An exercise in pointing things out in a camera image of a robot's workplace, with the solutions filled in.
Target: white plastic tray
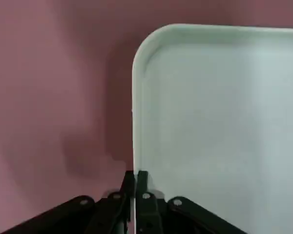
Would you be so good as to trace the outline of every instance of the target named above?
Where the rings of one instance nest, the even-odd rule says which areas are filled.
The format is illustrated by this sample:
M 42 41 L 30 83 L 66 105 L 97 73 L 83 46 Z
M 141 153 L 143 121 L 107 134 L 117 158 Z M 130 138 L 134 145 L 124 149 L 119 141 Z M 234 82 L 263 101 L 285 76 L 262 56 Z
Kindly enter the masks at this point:
M 251 234 L 293 233 L 293 29 L 175 24 L 133 63 L 135 170 Z

